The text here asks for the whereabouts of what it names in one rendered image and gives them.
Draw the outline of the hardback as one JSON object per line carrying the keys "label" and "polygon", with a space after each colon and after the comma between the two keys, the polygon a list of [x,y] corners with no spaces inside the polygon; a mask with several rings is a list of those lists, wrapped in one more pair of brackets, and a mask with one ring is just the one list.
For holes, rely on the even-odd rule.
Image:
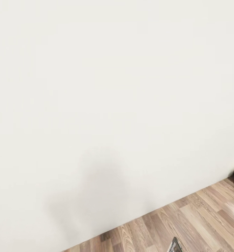
{"label": "hardback", "polygon": [[174,237],[167,252],[184,252],[177,237]]}

